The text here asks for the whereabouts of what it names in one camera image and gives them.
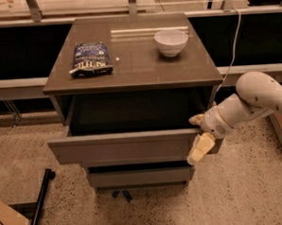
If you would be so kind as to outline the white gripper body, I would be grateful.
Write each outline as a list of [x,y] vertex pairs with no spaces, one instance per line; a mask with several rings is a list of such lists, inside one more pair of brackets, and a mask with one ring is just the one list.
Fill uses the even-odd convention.
[[203,115],[201,129],[204,132],[210,132],[216,139],[222,139],[228,135],[233,128],[221,117],[218,107],[214,106]]

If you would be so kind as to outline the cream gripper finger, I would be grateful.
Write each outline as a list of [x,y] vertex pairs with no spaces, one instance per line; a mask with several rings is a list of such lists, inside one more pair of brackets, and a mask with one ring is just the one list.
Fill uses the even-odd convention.
[[203,114],[195,114],[188,119],[189,123],[194,126],[201,126],[203,122]]
[[187,156],[187,162],[191,165],[199,162],[216,144],[216,138],[210,132],[198,134],[195,138]]

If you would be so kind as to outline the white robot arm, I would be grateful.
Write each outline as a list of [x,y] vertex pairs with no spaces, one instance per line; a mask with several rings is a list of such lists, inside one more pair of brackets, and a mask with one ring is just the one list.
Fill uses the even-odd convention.
[[223,139],[242,122],[272,113],[282,115],[282,85],[267,74],[260,71],[242,74],[236,82],[236,89],[235,94],[228,96],[217,106],[188,119],[190,124],[200,126],[203,132],[196,136],[189,150],[189,164],[199,162],[217,140]]

